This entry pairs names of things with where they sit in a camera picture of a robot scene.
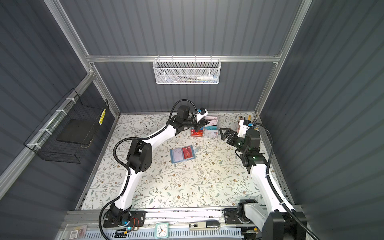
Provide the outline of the clear acrylic card display stand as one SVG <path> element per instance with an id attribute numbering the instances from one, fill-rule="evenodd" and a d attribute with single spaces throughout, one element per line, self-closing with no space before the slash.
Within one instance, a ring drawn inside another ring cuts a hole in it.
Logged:
<path id="1" fill-rule="evenodd" d="M 219 135 L 218 121 L 219 118 L 216 116 L 206 116 L 204 117 L 209 123 L 198 131 L 191 129 L 191 137 L 206 137 L 206 138 L 217 138 Z"/>

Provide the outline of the blue leather card holder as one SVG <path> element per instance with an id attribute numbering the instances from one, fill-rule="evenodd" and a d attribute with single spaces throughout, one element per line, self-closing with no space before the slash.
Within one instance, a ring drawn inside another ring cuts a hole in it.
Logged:
<path id="1" fill-rule="evenodd" d="M 196 158 L 195 150 L 192 145 L 183 148 L 172 149 L 170 150 L 170 156 L 172 164 L 194 160 Z"/>

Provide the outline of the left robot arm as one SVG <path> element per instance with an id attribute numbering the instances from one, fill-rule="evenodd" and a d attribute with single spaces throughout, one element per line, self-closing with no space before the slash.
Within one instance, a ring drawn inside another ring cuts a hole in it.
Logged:
<path id="1" fill-rule="evenodd" d="M 195 110 L 191 112 L 188 106 L 180 106 L 177 114 L 174 116 L 173 112 L 175 108 L 176 107 L 173 106 L 166 124 L 155 133 L 144 138 L 128 137 L 120 140 L 114 146 L 113 157 L 115 161 L 126 169 L 126 176 L 121 191 L 118 197 L 109 203 L 109 211 L 116 219 L 121 218 L 122 215 L 130 211 L 133 195 L 141 180 L 142 174 L 148 170 L 152 164 L 153 150 L 183 131 L 190 128 L 199 130 L 209 123 L 205 119 L 209 111 L 205 108 L 195 108 Z M 131 146 L 126 161 L 123 162 L 119 159 L 117 150 L 122 143 L 127 141 L 131 142 Z"/>

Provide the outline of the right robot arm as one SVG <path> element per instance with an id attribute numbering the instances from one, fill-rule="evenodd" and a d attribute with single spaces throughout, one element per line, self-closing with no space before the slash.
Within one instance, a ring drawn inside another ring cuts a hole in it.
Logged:
<path id="1" fill-rule="evenodd" d="M 270 175 L 270 163 L 260 152 L 261 135 L 255 129 L 237 133 L 220 129 L 221 139 L 236 148 L 235 153 L 259 188 L 265 205 L 256 200 L 241 200 L 236 209 L 223 209 L 226 224 L 254 224 L 263 240 L 304 240 L 307 221 L 284 197 Z"/>

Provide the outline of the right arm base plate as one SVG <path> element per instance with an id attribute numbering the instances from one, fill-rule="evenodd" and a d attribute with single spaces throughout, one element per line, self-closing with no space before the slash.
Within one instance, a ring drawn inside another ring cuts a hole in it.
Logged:
<path id="1" fill-rule="evenodd" d="M 224 208 L 222 214 L 225 218 L 226 224 L 252 224 L 254 223 L 246 218 L 243 213 L 239 213 L 238 209 L 235 208 Z"/>

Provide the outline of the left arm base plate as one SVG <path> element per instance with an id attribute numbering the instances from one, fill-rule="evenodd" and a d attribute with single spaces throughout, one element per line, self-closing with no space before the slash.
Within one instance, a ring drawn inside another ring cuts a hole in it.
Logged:
<path id="1" fill-rule="evenodd" d="M 103 216 L 103 227 L 117 228 L 125 225 L 127 225 L 127 227 L 142 227 L 146 219 L 146 213 L 146 211 L 123 213 L 123 216 L 117 220 L 110 211 L 107 211 Z"/>

